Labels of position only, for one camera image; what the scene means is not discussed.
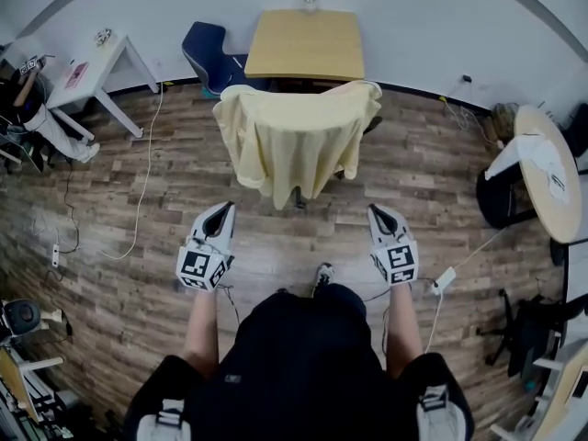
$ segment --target power strip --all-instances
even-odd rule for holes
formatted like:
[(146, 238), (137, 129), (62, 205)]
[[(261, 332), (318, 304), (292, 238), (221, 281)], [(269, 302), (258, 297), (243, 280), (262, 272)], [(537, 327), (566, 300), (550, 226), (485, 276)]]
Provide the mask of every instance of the power strip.
[(56, 268), (59, 266), (59, 244), (56, 243), (53, 246), (53, 267)]
[(450, 266), (440, 277), (437, 278), (435, 283), (433, 283), (433, 286), (431, 287), (433, 294), (436, 296), (442, 295), (446, 287), (449, 286), (455, 278), (456, 270), (453, 268), (453, 266)]

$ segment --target person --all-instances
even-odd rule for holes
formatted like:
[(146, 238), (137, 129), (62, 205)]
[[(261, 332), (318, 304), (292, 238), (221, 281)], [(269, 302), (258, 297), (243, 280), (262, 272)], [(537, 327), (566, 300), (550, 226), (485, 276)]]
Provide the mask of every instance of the person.
[(19, 71), (16, 71), (10, 80), (0, 79), (0, 121), (8, 125), (7, 132), (11, 139), (16, 139), (18, 135), (14, 127), (23, 126), (26, 131), (38, 132), (66, 157), (85, 164), (98, 153), (100, 144), (88, 146), (65, 133), (35, 89), (40, 70), (41, 66), (37, 63), (24, 75), (19, 76)]
[[(184, 401), (177, 412), (192, 439), (471, 439), (469, 406), (444, 358), (423, 352), (409, 284), (390, 288), (386, 372), (366, 314), (323, 264), (312, 299), (281, 289), (261, 302), (219, 363), (216, 295), (199, 290), (183, 354), (167, 356), (134, 396), (126, 436), (168, 439), (145, 436), (141, 422), (163, 420), (167, 400)], [(449, 421), (439, 431), (440, 413)]]

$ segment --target wooden table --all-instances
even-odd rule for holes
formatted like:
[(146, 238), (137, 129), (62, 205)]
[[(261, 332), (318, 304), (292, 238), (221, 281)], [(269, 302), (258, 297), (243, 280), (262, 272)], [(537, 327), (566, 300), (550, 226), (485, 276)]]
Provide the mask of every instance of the wooden table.
[(245, 75), (358, 80), (364, 61), (357, 16), (343, 11), (270, 10), (259, 18)]
[[(535, 217), (558, 243), (570, 243), (578, 233), (582, 219), (582, 193), (580, 178), (568, 144), (553, 121), (539, 109), (520, 107), (514, 120), (514, 135), (537, 130), (555, 146), (563, 164), (570, 201), (565, 204), (549, 192), (547, 174), (533, 161), (521, 160), (498, 175), (486, 180), (484, 169), (478, 176), (476, 197), (484, 219), (494, 228), (501, 229)], [(525, 180), (533, 208), (514, 213), (513, 185)]]
[(553, 121), (535, 107), (520, 107), (514, 121), (514, 135), (520, 136), (533, 130), (538, 130), (555, 145), (566, 173), (570, 202), (564, 204), (551, 196), (547, 175), (531, 160), (519, 162), (526, 189), (548, 234), (559, 243), (569, 243), (576, 237), (582, 219), (582, 193), (578, 168), (570, 147)]

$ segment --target sticker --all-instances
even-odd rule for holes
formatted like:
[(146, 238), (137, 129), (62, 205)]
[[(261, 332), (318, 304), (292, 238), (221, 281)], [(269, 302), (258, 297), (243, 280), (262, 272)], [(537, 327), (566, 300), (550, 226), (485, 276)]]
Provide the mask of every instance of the sticker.
[(388, 250), (388, 257), (390, 258), (390, 266), (392, 269), (414, 265), (413, 253), (411, 252), (411, 247), (408, 245), (398, 248), (390, 248)]
[(414, 277), (414, 269), (405, 269), (404, 271), (398, 271), (396, 273), (392, 273), (392, 282), (391, 284), (403, 283), (405, 281), (410, 281)]
[(190, 286), (191, 288), (206, 289), (206, 284), (204, 284), (202, 281), (196, 281), (195, 279), (190, 279), (189, 277), (182, 277), (182, 279), (184, 279), (186, 285)]
[(374, 260), (374, 266), (379, 270), (380, 274), (384, 277), (384, 280), (388, 282), (388, 271), (386, 271), (384, 265), (378, 260), (378, 257), (374, 254), (371, 256), (371, 258)]
[(220, 262), (219, 267), (214, 272), (214, 274), (210, 277), (210, 284), (212, 284), (212, 286), (216, 286), (217, 284), (219, 284), (219, 281), (221, 280), (222, 275), (224, 275), (225, 271), (226, 271), (226, 268), (224, 267), (224, 263)]
[(206, 268), (209, 265), (209, 259), (210, 257), (207, 254), (188, 252), (186, 258), (184, 258), (181, 273), (183, 275), (204, 277), (206, 274)]

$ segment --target blue chair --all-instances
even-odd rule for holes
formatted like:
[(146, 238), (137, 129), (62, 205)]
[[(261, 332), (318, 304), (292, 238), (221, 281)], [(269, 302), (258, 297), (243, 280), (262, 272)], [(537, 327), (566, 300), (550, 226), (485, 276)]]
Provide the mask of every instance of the blue chair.
[(257, 90), (267, 90), (270, 79), (245, 76), (243, 70), (247, 63), (247, 54), (227, 55), (222, 51), (226, 32), (222, 26), (197, 21), (184, 38), (182, 52), (200, 82), (215, 95), (220, 95), (229, 85), (249, 85)]

